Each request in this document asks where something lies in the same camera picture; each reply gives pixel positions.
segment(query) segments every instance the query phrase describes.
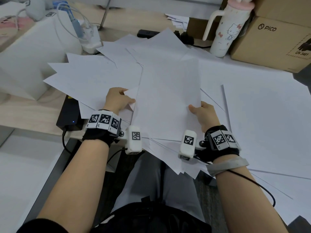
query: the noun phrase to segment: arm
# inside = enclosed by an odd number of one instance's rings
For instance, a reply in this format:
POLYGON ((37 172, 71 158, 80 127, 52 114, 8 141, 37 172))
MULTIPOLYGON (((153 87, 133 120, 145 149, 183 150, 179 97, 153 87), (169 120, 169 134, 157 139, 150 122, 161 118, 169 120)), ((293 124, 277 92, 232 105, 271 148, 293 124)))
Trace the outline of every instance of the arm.
MULTIPOLYGON (((135 100, 123 88, 111 88, 103 109, 115 114, 135 100)), ((38 218, 50 219, 68 232, 89 232, 103 187, 109 147, 85 140, 52 189, 38 218)))
MULTIPOLYGON (((209 128, 220 125, 212 105, 202 101, 201 107, 189 105, 189 110, 198 117, 204 133, 209 128)), ((213 163, 220 163, 235 156, 221 156, 213 163)), ((246 167, 232 170, 255 180, 246 167)), ((216 175, 216 181, 230 233, 288 233, 280 216, 259 186, 231 172, 216 175)))

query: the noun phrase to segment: gray wristband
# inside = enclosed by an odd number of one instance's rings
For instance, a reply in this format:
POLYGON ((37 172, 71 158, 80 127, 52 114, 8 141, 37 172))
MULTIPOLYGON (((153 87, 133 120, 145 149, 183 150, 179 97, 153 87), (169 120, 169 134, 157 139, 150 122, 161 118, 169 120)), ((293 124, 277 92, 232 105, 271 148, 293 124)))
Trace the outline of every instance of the gray wristband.
POLYGON ((208 173, 212 177, 214 177, 221 172, 227 171, 228 169, 243 167, 243 166, 248 166, 248 165, 249 163, 247 162, 246 159, 238 156, 233 159, 226 160, 222 163, 206 165, 206 167, 207 167, 208 173))

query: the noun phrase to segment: black sleeve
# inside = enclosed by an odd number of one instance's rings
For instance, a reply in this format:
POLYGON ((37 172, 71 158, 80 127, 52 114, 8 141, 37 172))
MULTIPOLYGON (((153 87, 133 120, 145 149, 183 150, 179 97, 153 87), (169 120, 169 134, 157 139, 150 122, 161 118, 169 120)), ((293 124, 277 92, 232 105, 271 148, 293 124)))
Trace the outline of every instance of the black sleeve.
POLYGON ((33 219, 18 229, 17 233, 68 233, 61 225, 48 219, 33 219))

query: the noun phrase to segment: paper pile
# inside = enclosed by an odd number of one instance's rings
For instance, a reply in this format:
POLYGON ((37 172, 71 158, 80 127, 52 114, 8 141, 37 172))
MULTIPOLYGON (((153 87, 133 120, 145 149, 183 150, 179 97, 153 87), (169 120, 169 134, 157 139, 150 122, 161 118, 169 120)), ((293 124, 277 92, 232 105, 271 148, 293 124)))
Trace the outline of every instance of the paper pile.
POLYGON ((293 215, 309 217, 311 204, 302 211, 301 197, 290 187, 292 182, 297 188, 309 184, 301 178, 311 179, 311 96, 292 74, 187 48, 169 29, 148 40, 127 35, 104 42, 98 50, 105 56, 68 54, 69 63, 51 63, 57 73, 45 80, 77 99, 83 118, 103 107, 109 88, 128 88, 125 94, 136 103, 120 112, 122 129, 139 126, 145 150, 177 174, 196 178, 200 170, 207 173, 205 164, 181 160, 178 152, 186 129, 203 139, 187 108, 200 106, 203 100, 214 106, 220 123, 233 132, 241 156, 259 173, 263 185, 271 182, 281 217, 293 220, 285 207, 288 196, 293 196, 293 215), (276 184, 269 176, 261 177, 261 172, 291 176, 291 181, 276 184))
POLYGON ((189 17, 179 16, 179 15, 167 15, 167 19, 172 20, 173 25, 176 28, 182 28, 185 31, 187 31, 188 23, 189 23, 189 17))

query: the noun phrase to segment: person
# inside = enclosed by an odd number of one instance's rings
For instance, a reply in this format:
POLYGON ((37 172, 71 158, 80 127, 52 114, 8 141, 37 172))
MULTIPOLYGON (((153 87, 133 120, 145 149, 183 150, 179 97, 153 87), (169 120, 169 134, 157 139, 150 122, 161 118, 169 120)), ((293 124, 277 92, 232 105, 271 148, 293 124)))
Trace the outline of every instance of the person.
MULTIPOLYGON (((126 89, 111 88, 103 109, 118 115, 128 103, 134 103, 135 99, 125 96, 124 91, 126 89)), ((201 107, 189 105, 189 110, 197 116, 203 133, 220 126, 212 105, 202 101, 201 107)), ((177 175, 169 167, 162 169, 161 161, 147 152, 136 162, 112 213, 91 229, 109 145, 100 139, 85 139, 37 219, 25 223, 18 233, 211 232, 204 221, 193 179, 186 174, 177 175), (161 170, 164 170, 162 186, 161 170)), ((222 155, 213 160, 213 164, 235 157, 236 154, 222 155)), ((232 170, 254 180, 245 166, 232 170)), ((217 174, 216 181, 230 233, 287 232, 260 187, 228 171, 217 174)))

